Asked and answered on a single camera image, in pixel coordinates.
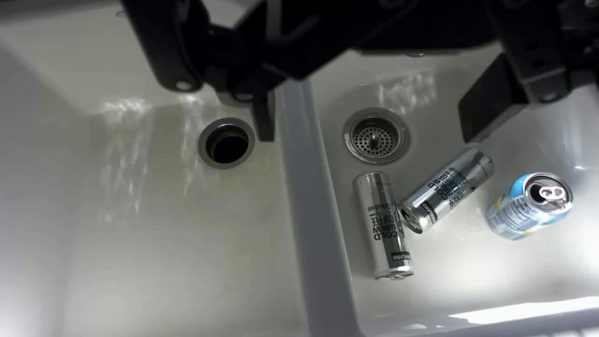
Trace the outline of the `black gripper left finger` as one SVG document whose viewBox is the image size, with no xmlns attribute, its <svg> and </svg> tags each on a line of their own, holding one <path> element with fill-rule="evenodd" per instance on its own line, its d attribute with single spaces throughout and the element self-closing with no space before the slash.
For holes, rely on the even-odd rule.
<svg viewBox="0 0 599 337">
<path fill-rule="evenodd" d="M 254 51 L 237 27 L 211 20 L 202 0 L 119 0 L 155 80 L 175 93 L 209 85 L 222 102 L 250 110 L 262 141 L 275 139 L 275 117 L 262 89 L 237 87 Z"/>
</svg>

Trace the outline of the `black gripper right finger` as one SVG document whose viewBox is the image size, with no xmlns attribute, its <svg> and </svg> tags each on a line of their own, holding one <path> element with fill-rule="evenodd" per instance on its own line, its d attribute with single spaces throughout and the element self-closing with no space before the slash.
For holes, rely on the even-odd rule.
<svg viewBox="0 0 599 337">
<path fill-rule="evenodd" d="M 501 51 L 458 100 L 464 141 L 481 141 L 529 104 L 599 83 L 597 0 L 486 0 Z"/>
</svg>

